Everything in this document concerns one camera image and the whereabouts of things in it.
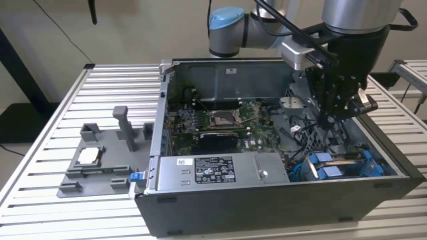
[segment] black stand pole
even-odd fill
[[[1,29],[0,62],[30,102],[10,104],[0,115],[0,143],[30,143],[58,104],[49,103]]]

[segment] blue latch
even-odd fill
[[[144,173],[142,172],[132,172],[129,176],[130,182],[141,182],[144,181]]]

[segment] aluminum extrusion table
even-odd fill
[[[81,72],[0,192],[1,240],[154,239],[126,194],[57,198],[56,193],[80,142],[82,123],[96,122],[101,129],[118,129],[112,118],[116,105],[128,106],[132,126],[152,122],[158,86],[158,65],[96,65]],[[427,126],[370,77],[366,93],[378,105],[368,115],[427,176]],[[358,222],[190,236],[201,237],[202,240],[427,239],[427,183],[402,199],[381,203]]]

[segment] green circuit board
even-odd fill
[[[202,151],[204,154],[225,153],[284,153],[280,137],[272,127],[266,107],[256,101],[244,102],[233,110],[196,111],[190,108],[173,113],[170,126],[172,148],[176,156],[188,156],[200,152],[202,134],[233,135],[234,145],[222,149]]]

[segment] open computer chassis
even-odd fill
[[[161,67],[134,195],[153,236],[357,221],[424,180],[366,115],[316,125],[304,75],[280,59]]]

